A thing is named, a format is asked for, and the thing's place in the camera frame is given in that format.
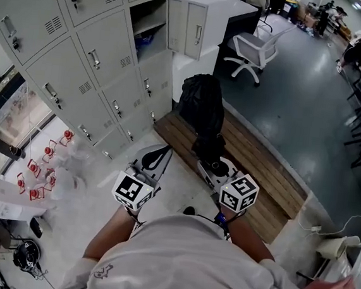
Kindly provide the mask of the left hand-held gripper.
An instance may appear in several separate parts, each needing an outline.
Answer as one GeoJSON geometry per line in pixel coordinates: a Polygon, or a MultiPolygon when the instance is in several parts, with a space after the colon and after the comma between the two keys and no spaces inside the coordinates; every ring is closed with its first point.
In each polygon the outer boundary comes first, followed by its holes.
{"type": "Polygon", "coordinates": [[[160,191],[159,180],[173,156],[170,145],[158,145],[154,161],[155,145],[140,149],[126,169],[113,174],[111,193],[117,202],[132,212],[139,210],[160,191]]]}

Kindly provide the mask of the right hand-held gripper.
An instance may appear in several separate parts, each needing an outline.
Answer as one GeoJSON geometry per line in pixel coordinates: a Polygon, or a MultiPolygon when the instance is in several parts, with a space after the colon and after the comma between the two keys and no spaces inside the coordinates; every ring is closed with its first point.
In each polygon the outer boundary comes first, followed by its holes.
{"type": "Polygon", "coordinates": [[[243,213],[254,205],[260,187],[249,174],[239,171],[232,161],[226,158],[221,161],[226,165],[222,177],[213,175],[200,159],[197,160],[198,171],[213,191],[211,198],[218,209],[226,207],[233,213],[243,213]]]}

